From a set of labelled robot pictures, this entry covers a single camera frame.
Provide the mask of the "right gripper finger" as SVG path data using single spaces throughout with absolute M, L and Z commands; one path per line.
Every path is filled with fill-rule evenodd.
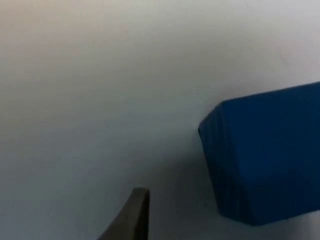
M 126 203 L 100 240 L 147 240 L 149 237 L 150 190 L 134 188 Z

